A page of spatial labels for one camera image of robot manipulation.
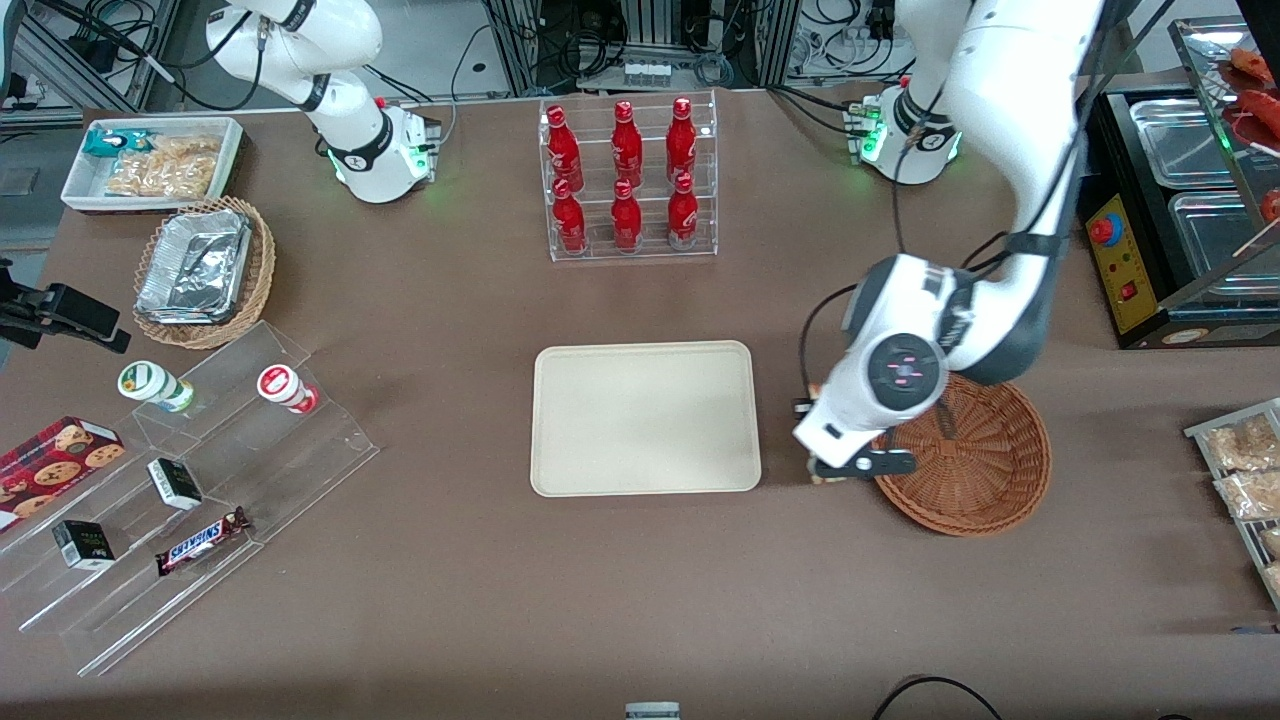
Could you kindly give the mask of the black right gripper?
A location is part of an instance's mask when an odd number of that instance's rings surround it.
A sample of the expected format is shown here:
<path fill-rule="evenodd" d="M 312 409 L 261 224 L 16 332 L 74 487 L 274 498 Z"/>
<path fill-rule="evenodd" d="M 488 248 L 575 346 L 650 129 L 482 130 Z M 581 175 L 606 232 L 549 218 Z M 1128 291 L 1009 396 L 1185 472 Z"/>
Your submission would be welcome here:
<path fill-rule="evenodd" d="M 10 260 L 1 260 L 1 337 L 20 347 L 38 347 L 45 334 L 65 334 L 114 354 L 124 354 L 132 336 L 120 327 L 120 313 L 70 286 L 52 283 L 41 300 L 41 318 L 28 288 L 12 278 Z"/>

